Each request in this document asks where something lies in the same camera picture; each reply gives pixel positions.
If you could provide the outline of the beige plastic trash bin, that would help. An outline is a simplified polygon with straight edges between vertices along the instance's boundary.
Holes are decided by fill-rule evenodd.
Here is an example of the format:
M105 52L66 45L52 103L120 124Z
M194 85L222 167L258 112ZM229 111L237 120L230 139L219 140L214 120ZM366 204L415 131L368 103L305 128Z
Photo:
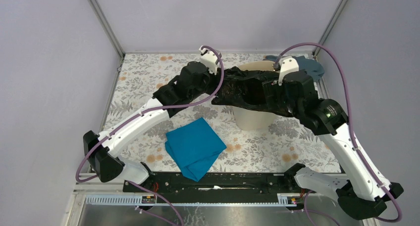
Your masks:
M270 71L273 64L273 61L261 60L242 64L238 68L240 70ZM238 107L233 107L233 115L237 126L245 131L266 129L277 118L277 115L273 113L250 111Z

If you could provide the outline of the black trash bag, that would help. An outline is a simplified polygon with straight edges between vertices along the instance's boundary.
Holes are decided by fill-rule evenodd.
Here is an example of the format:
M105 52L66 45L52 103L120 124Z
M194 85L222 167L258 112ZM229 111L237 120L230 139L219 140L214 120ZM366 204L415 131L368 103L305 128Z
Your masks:
M225 69L222 86L211 104L292 117L278 79L279 73L274 71Z

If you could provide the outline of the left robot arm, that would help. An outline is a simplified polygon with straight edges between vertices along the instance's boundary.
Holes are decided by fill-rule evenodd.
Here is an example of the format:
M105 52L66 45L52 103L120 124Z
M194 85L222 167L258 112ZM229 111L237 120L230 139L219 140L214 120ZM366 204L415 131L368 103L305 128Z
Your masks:
M215 96L222 87L225 73L220 61L213 64L189 62L180 74L155 91L143 106L125 120L99 134L91 130L86 132L83 135L85 156L80 166L89 163L95 175L81 178L80 172L77 172L77 182L98 178L105 183L120 178L133 181L143 192L151 190L154 179L150 171L143 164L121 159L121 152L155 125Z

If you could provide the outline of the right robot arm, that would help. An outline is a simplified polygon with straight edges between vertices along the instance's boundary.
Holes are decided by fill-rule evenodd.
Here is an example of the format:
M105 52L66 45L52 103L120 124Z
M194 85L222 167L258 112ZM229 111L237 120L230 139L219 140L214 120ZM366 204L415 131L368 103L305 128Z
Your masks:
M304 71L286 74L282 81L264 82L269 107L285 107L307 129L324 142L346 174L339 179L295 164L285 172L284 186L290 192L304 188L334 201L356 220L379 218L386 202L403 193L376 168L350 128L349 118L338 102L322 99L313 79Z

